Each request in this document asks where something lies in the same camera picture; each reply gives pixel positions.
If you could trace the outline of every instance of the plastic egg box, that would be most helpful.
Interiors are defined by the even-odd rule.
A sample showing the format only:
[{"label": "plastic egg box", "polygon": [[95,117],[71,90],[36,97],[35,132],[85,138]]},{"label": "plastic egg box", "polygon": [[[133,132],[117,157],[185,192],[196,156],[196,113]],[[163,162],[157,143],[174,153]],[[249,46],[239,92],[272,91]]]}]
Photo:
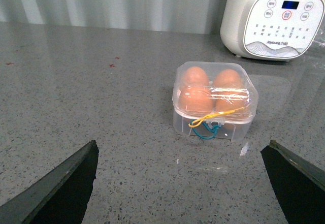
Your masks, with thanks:
[{"label": "plastic egg box", "polygon": [[[177,69],[174,83],[174,129],[184,136],[239,141],[255,117],[257,103],[257,91],[240,65],[188,61]],[[190,127],[197,119],[202,123]]]}]

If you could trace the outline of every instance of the red button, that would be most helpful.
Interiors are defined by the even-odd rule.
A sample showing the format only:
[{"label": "red button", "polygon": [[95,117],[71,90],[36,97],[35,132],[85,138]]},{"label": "red button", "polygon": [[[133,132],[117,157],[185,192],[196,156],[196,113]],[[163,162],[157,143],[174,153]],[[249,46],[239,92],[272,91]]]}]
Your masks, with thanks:
[{"label": "red button", "polygon": [[291,16],[292,16],[291,11],[285,11],[284,13],[282,13],[283,20],[288,20],[289,18],[291,18]]}]

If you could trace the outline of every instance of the blue display screen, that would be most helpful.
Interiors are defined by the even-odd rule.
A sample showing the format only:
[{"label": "blue display screen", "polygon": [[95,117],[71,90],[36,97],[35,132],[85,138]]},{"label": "blue display screen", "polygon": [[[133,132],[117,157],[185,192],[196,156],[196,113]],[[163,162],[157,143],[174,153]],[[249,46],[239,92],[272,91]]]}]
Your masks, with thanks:
[{"label": "blue display screen", "polygon": [[294,9],[296,10],[299,2],[284,1],[282,4],[283,9]]}]

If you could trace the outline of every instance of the speckled stone surface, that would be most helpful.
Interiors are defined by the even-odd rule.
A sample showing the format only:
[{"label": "speckled stone surface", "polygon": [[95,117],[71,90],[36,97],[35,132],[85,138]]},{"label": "speckled stone surface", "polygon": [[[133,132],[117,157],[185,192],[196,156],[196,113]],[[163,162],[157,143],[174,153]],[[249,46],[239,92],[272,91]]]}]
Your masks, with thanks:
[{"label": "speckled stone surface", "polygon": [[[325,51],[234,57],[219,36],[0,23],[0,205],[89,140],[88,223],[286,223],[260,151],[271,139],[325,170]],[[240,64],[259,92],[242,142],[173,129],[176,69]],[[247,153],[240,156],[247,145]]]}]

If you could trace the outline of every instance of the gray wall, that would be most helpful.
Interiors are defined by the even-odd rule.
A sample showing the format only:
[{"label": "gray wall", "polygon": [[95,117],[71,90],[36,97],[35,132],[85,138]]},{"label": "gray wall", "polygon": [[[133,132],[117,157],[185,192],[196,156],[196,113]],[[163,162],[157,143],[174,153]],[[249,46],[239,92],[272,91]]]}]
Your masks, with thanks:
[{"label": "gray wall", "polygon": [[218,34],[226,0],[0,0],[0,21]]}]

